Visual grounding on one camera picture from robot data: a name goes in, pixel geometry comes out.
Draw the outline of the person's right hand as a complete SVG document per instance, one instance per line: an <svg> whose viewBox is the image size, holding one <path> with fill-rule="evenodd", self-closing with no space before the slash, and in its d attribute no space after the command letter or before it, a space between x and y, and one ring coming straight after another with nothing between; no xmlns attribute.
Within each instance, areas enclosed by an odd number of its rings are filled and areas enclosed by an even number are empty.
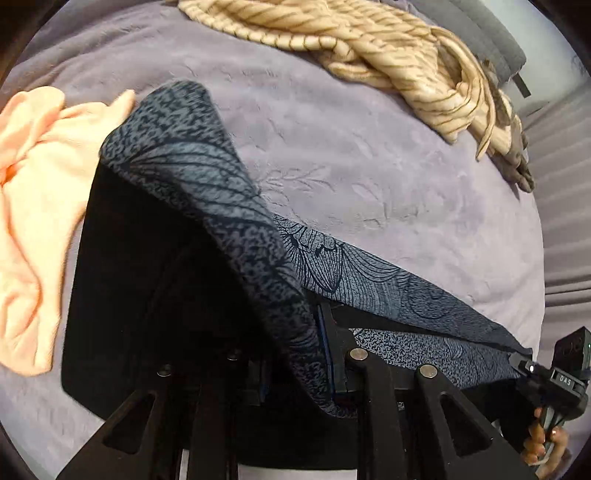
<svg viewBox="0 0 591 480"><path fill-rule="evenodd" d="M528 466L537 468L538 479L557 479L571 458L569 434L564 428L556 427L547 436L539 422L541 413L541 408L534 411L536 421L529 428L521 458Z"/></svg>

